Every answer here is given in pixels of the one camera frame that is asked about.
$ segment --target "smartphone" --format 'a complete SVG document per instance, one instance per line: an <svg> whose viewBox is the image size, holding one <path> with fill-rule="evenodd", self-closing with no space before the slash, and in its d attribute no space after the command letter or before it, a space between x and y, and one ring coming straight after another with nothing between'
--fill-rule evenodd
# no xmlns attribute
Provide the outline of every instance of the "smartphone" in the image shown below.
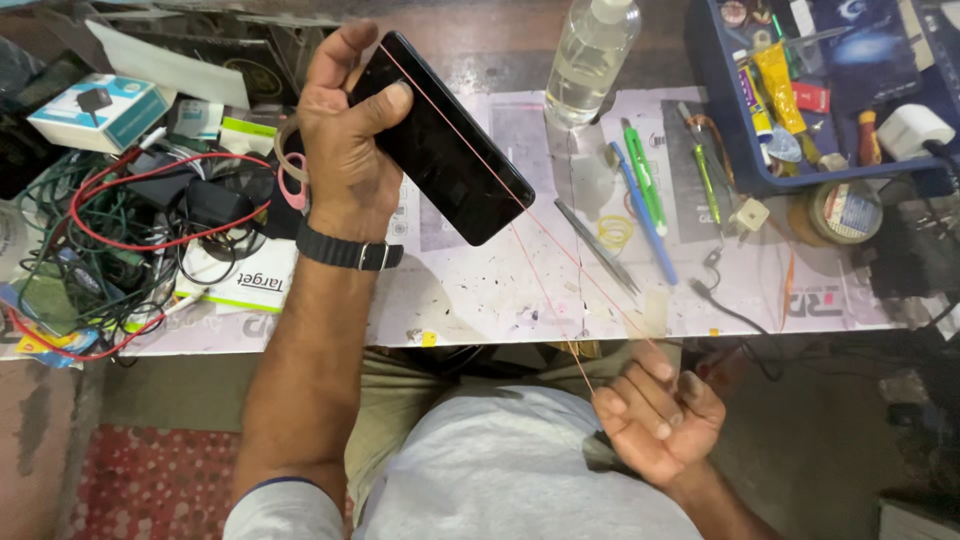
<svg viewBox="0 0 960 540"><path fill-rule="evenodd" d="M399 32L388 32L380 41L349 103L354 106L398 81L410 85L414 105L402 122L374 137L377 146L467 243L482 245L523 213L490 169L526 208L534 204L533 188Z"/></svg>

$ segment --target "watch strap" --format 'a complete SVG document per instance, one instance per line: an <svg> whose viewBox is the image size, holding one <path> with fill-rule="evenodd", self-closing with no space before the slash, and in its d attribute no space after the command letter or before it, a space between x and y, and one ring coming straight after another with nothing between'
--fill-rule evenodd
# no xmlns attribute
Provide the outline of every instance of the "watch strap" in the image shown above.
<svg viewBox="0 0 960 540"><path fill-rule="evenodd" d="M396 268L403 258L403 246L387 242L352 242L318 233L304 218L297 231L297 249L308 258L330 266L379 271Z"/></svg>

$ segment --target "red patterned floor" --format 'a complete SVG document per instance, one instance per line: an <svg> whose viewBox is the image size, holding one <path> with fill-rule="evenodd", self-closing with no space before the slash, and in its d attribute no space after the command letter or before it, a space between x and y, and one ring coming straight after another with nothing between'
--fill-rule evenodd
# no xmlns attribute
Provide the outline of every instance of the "red patterned floor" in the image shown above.
<svg viewBox="0 0 960 540"><path fill-rule="evenodd" d="M239 442L238 433L100 426L66 538L220 538Z"/></svg>

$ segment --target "blue tool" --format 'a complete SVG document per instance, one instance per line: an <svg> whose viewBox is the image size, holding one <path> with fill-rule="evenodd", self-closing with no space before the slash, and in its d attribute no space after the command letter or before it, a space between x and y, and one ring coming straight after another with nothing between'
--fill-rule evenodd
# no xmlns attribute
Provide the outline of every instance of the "blue tool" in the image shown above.
<svg viewBox="0 0 960 540"><path fill-rule="evenodd" d="M640 190L636 187L634 177L630 173L630 167L627 166L627 161L623 157L623 152L615 142L610 143L610 146L613 148L613 151L616 152L620 168L626 176L627 187L630 188L631 193L630 201L634 206L634 213L643 224L643 229L647 232L647 240L650 241L650 244L654 248L657 261L660 263L660 268L663 270L667 282L675 285L678 283L677 272L674 271L673 263L670 262L670 257L666 254L666 248L663 247L663 238L660 238L660 235L657 234L657 228L654 227L654 222L650 219L650 212L647 211L647 205L643 201L643 195L640 194Z"/></svg>

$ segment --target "white box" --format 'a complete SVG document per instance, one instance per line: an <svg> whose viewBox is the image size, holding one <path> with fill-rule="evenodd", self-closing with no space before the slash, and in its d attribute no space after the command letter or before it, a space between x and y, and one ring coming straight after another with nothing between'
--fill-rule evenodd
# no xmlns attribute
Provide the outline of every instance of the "white box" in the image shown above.
<svg viewBox="0 0 960 540"><path fill-rule="evenodd" d="M93 74L27 119L54 144L118 154L153 126L176 96L153 83Z"/></svg>

